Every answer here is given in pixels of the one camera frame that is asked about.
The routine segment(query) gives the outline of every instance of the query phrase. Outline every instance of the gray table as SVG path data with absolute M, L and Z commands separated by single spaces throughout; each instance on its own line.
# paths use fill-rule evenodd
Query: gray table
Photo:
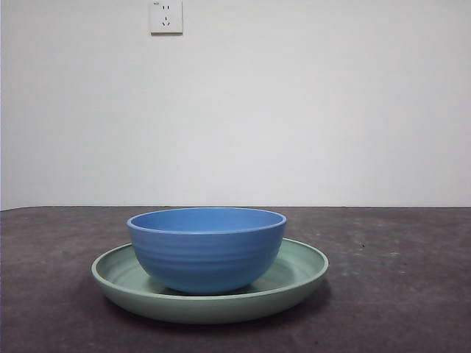
M 2 351 L 471 352 L 471 209 L 265 207 L 286 237 L 321 249 L 327 280 L 268 318 L 191 326 L 103 297 L 90 266 L 162 207 L 32 207 L 1 213 Z

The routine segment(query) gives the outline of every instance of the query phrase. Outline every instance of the white wall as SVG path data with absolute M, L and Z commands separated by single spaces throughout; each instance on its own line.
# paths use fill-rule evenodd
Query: white wall
M 2 208 L 471 206 L 471 1 L 3 0 Z

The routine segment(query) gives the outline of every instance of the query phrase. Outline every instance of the plate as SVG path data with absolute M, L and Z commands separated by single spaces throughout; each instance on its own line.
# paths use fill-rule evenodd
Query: plate
M 131 313 L 182 324 L 226 324 L 279 313 L 308 298 L 328 267 L 318 249 L 283 239 L 272 266 L 250 285 L 216 296 L 192 296 L 154 281 L 131 244 L 112 249 L 91 266 L 106 297 Z

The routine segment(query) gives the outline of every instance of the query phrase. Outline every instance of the electrical outlet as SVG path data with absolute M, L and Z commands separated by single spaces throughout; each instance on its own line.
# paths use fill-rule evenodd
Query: electrical outlet
M 183 33 L 182 0 L 150 1 L 150 32 Z

